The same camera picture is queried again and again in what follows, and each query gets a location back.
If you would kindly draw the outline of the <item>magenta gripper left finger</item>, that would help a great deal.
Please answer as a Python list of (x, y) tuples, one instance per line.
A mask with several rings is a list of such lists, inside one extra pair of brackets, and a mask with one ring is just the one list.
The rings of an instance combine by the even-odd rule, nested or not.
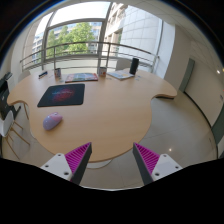
[(90, 142), (79, 146), (67, 154), (57, 153), (41, 168), (76, 185), (79, 185), (92, 154)]

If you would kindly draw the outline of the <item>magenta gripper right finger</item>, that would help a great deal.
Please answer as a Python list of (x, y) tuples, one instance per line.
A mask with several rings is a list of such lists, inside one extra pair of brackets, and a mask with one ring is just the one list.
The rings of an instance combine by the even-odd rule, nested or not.
[(138, 143), (133, 144), (133, 155), (145, 185), (182, 169), (168, 154), (157, 154)]

